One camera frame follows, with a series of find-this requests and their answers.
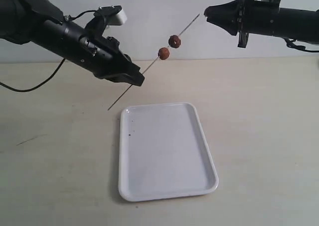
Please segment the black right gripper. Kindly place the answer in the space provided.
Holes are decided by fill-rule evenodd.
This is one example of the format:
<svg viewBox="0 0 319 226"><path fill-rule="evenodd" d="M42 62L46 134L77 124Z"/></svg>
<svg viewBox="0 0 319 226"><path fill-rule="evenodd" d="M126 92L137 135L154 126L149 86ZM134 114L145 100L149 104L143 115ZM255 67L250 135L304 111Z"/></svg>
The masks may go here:
<svg viewBox="0 0 319 226"><path fill-rule="evenodd" d="M279 13L280 3L261 0L234 0L229 3L209 6L204 11L206 21L230 35L239 32L239 48L246 48L249 34L273 35L272 24Z"/></svg>

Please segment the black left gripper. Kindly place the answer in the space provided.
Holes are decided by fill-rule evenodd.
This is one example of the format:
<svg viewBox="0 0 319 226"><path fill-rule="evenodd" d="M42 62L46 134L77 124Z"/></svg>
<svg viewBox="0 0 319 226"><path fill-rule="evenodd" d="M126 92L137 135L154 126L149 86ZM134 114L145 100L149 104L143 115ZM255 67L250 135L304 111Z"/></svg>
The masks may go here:
<svg viewBox="0 0 319 226"><path fill-rule="evenodd" d="M140 87L145 77L129 55L119 49L114 37L103 37L74 25L74 62L98 79Z"/></svg>

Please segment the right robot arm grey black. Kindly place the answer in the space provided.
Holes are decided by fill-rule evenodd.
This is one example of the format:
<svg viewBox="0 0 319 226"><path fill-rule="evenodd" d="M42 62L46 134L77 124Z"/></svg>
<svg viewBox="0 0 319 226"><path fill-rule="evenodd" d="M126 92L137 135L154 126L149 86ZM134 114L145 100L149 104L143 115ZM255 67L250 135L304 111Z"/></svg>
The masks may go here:
<svg viewBox="0 0 319 226"><path fill-rule="evenodd" d="M245 48L250 34L272 36L285 40L289 48L305 51L296 41L319 42L319 13L317 11L281 8L280 0L234 0L208 6L205 0L132 0L129 6L137 29L127 35L131 50L151 50L165 31L178 28L178 21L192 16L204 16L206 21L232 36L238 36L238 47Z"/></svg>

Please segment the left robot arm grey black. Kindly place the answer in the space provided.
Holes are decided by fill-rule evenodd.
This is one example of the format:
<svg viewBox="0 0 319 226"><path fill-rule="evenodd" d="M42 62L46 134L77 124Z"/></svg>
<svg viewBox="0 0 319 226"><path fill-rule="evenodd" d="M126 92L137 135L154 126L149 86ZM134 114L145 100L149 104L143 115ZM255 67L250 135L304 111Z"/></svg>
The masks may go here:
<svg viewBox="0 0 319 226"><path fill-rule="evenodd" d="M0 0L0 37L14 44L33 42L91 72L98 79L141 86L139 66L119 49L114 37L103 37L107 26L127 20L120 5L91 11L93 19L81 27L75 18L49 0Z"/></svg>

